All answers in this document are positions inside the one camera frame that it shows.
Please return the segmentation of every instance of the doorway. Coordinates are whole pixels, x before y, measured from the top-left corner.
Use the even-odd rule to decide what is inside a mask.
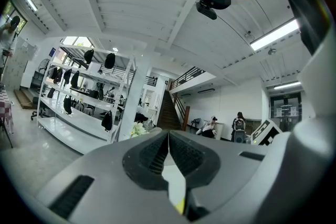
[[[271,97],[271,119],[283,132],[291,131],[302,120],[301,93]]]

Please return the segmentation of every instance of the gray floor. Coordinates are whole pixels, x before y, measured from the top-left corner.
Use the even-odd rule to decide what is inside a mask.
[[[38,128],[36,118],[30,120],[33,110],[23,110],[13,92],[7,94],[14,102],[14,134],[10,135],[14,148],[10,148],[6,134],[1,131],[0,159],[12,182],[35,196],[45,183],[81,154]]]

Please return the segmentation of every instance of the staircase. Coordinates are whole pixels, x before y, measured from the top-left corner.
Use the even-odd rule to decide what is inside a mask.
[[[164,92],[157,127],[167,130],[182,130],[173,100],[168,91]]]
[[[21,87],[20,90],[14,90],[14,94],[23,109],[37,109],[36,106],[33,105],[33,95],[27,88]]]

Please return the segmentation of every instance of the checkered cloth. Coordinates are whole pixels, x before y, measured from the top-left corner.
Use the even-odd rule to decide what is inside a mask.
[[[9,127],[9,133],[13,133],[14,123],[12,117],[12,104],[5,90],[0,92],[0,118],[5,119]]]

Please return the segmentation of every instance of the white flowers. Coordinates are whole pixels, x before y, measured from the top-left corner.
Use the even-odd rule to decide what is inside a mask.
[[[142,123],[134,122],[131,130],[131,137],[136,137],[146,133],[146,129],[143,127]]]

